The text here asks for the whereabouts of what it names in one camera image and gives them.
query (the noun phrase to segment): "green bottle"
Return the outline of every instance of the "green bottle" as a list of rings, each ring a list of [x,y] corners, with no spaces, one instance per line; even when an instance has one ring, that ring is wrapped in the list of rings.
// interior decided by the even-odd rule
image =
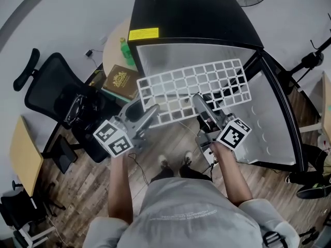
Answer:
[[[125,38],[120,38],[119,41],[121,42],[121,51],[126,60],[126,63],[130,66],[133,66],[134,60],[132,58],[128,43],[125,41]]]

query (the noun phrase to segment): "shirt sleeve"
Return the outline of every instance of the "shirt sleeve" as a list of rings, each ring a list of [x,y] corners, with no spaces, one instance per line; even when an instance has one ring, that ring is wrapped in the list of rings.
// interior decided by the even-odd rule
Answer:
[[[97,217],[89,225],[83,248],[115,248],[128,227],[120,219]]]
[[[289,248],[297,248],[300,238],[295,229],[285,221],[273,205],[266,199],[252,199],[239,206],[244,213],[251,216],[266,231],[278,232],[285,237]]]

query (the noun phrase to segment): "black and white marker cube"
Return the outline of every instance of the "black and white marker cube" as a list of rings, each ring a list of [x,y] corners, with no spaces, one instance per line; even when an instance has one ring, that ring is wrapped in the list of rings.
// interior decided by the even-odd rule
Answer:
[[[120,156],[122,153],[133,148],[133,145],[123,130],[116,125],[105,120],[101,126],[93,133],[94,138],[111,155]]]
[[[251,130],[240,118],[235,118],[226,125],[216,140],[231,150],[236,150]]]

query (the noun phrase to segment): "yellow sticker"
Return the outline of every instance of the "yellow sticker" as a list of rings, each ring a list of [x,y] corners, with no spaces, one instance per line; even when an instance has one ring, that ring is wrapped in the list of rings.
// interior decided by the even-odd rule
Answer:
[[[129,40],[153,39],[158,37],[159,37],[158,27],[130,30],[129,33]]]

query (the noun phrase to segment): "white grid tray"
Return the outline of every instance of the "white grid tray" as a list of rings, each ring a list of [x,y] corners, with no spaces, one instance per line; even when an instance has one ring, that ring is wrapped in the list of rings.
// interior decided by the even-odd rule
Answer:
[[[213,111],[251,100],[240,59],[195,65],[137,80],[144,111],[160,105],[150,128],[197,116],[192,97],[200,94]]]

